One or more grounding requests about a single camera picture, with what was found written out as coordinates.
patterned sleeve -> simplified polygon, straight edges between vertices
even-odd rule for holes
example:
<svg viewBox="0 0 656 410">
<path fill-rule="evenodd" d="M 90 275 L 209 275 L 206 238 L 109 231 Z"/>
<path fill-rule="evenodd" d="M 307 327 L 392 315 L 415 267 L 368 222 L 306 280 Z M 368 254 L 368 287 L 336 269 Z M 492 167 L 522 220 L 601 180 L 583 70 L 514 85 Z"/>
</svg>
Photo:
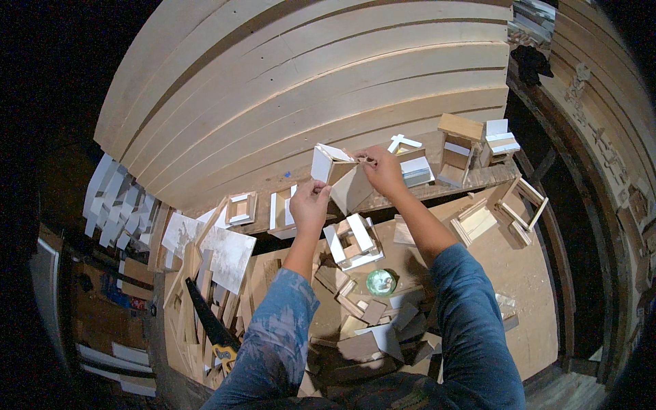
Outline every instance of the patterned sleeve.
<svg viewBox="0 0 656 410">
<path fill-rule="evenodd" d="M 280 269 L 253 314 L 233 371 L 202 409 L 295 397 L 308 357 L 308 330 L 318 308 L 308 281 Z"/>
</svg>

workbench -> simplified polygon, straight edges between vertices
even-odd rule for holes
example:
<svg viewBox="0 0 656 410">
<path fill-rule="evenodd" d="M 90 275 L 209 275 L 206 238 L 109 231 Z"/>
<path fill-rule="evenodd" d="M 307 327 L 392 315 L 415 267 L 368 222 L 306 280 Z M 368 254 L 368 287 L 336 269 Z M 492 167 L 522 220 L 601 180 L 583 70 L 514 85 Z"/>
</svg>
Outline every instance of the workbench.
<svg viewBox="0 0 656 410">
<path fill-rule="evenodd" d="M 438 170 L 438 164 L 441 162 L 442 148 L 444 147 L 444 136 L 441 131 L 433 131 L 412 137 L 413 140 L 421 142 L 423 148 L 426 148 L 426 158 L 434 172 Z M 380 145 L 387 149 L 389 143 Z M 271 202 L 271 193 L 278 192 L 297 182 L 303 182 L 310 179 L 311 164 L 289 171 L 285 174 L 279 174 L 266 178 L 265 180 L 258 181 L 257 184 L 242 187 L 242 192 L 257 192 L 257 207 L 255 211 L 255 222 L 252 224 L 234 226 L 230 230 L 239 232 L 246 235 L 255 235 L 266 232 L 269 229 L 269 208 Z M 410 191 L 421 201 L 443 197 L 447 195 L 457 194 L 459 192 L 467 192 L 478 190 L 481 188 L 489 188 L 498 186 L 508 181 L 514 180 L 520 175 L 517 166 L 513 161 L 508 164 L 498 164 L 492 167 L 477 168 L 469 171 L 467 179 L 465 180 L 462 188 L 447 184 L 436 180 L 430 184 L 422 184 L 410 188 Z M 353 213 L 367 213 L 391 207 L 392 204 L 374 191 L 367 199 L 362 201 L 353 211 Z M 209 211 L 211 207 L 204 207 L 202 209 L 195 209 L 192 212 L 186 213 L 186 216 L 197 218 L 200 215 Z M 343 216 L 328 215 L 328 222 L 336 222 L 337 218 Z"/>
<path fill-rule="evenodd" d="M 438 205 L 430 208 L 430 211 L 452 229 L 449 223 L 452 218 L 455 218 L 465 207 L 473 205 L 484 197 L 488 198 L 488 207 L 499 223 L 475 239 L 468 250 L 483 266 L 494 290 L 516 300 L 519 325 L 506 333 L 506 341 L 520 376 L 525 380 L 557 359 L 556 310 L 546 261 L 536 233 L 531 234 L 533 243 L 521 248 L 508 231 L 511 220 L 493 207 L 493 204 L 505 194 L 508 185 L 503 184 L 479 192 L 475 194 L 474 199 L 463 197 Z M 513 209 L 523 207 L 522 201 L 515 195 L 511 195 L 508 203 Z M 526 216 L 528 213 L 525 210 L 521 216 Z M 365 278 L 370 271 L 378 268 L 391 269 L 399 275 L 398 286 L 392 296 L 417 285 L 423 285 L 426 299 L 430 300 L 434 297 L 426 264 L 417 249 L 393 242 L 395 224 L 394 220 L 390 220 L 375 225 L 385 258 L 347 272 L 357 282 L 354 290 L 348 295 L 350 300 L 357 302 L 360 299 L 371 298 L 366 290 Z M 317 251 L 329 253 L 324 239 L 319 241 Z M 282 249 L 251 258 L 242 289 L 256 295 L 250 298 L 253 309 L 257 308 L 266 288 L 262 269 L 264 263 L 275 258 L 284 260 L 287 252 L 288 249 Z M 313 280 L 312 287 L 321 306 L 310 326 L 310 336 L 331 338 L 338 335 L 342 319 L 348 312 L 318 281 Z"/>
</svg>

